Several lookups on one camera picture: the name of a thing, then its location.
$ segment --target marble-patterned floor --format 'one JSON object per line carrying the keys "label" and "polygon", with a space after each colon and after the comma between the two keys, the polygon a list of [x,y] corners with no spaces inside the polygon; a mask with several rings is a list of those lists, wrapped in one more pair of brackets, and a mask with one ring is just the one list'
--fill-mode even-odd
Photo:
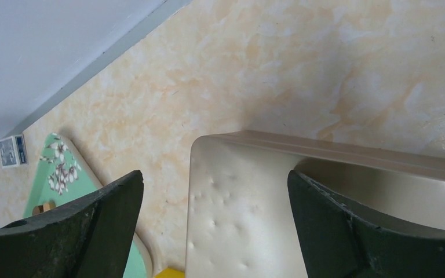
{"label": "marble-patterned floor", "polygon": [[0,225],[56,131],[103,184],[144,173],[138,234],[184,269],[191,144],[243,129],[445,157],[445,1],[193,0],[24,132]]}

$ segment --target green mat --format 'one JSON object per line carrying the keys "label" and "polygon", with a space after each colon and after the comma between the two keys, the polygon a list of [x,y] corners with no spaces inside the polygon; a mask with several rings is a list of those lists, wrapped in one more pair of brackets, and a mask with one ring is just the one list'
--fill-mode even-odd
{"label": "green mat", "polygon": [[[38,162],[23,218],[30,217],[33,208],[39,204],[54,201],[56,206],[60,206],[101,187],[71,141],[56,133],[49,134]],[[134,242],[130,246],[123,276],[148,277],[143,257]]]}

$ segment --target gray baseboard trim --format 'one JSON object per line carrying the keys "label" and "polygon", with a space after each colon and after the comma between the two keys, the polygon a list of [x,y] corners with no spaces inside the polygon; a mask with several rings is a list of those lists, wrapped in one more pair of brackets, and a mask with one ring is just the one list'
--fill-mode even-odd
{"label": "gray baseboard trim", "polygon": [[89,64],[82,72],[70,80],[57,93],[43,103],[37,110],[26,117],[13,130],[8,132],[5,137],[15,134],[21,134],[25,129],[31,126],[38,119],[43,117],[57,104],[71,95],[84,83],[86,83],[93,76],[98,74],[116,58],[122,55],[125,51],[143,39],[147,34],[154,30],[157,26],[167,20],[170,16],[175,14],[178,10],[189,4],[191,0],[165,0],[161,6],[155,9],[144,20],[139,22],[132,28],[125,36],[121,37],[109,49],[103,52],[100,57]]}

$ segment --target floral pattern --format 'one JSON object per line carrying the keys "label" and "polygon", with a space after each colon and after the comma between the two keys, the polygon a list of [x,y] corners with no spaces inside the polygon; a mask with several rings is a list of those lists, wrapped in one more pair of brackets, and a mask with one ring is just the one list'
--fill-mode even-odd
{"label": "floral pattern", "polygon": [[[81,166],[72,156],[71,151],[67,148],[67,146],[62,142],[60,136],[54,134],[53,142],[46,146],[46,149],[54,150],[54,154],[52,156],[41,156],[40,161],[47,162],[49,164],[55,165],[55,170],[50,174],[47,178],[47,182],[50,185],[50,188],[62,195],[65,192],[68,192],[67,188],[68,184],[72,184],[79,179],[78,172],[82,171]],[[72,162],[68,163],[65,159],[65,154],[71,154]]]}

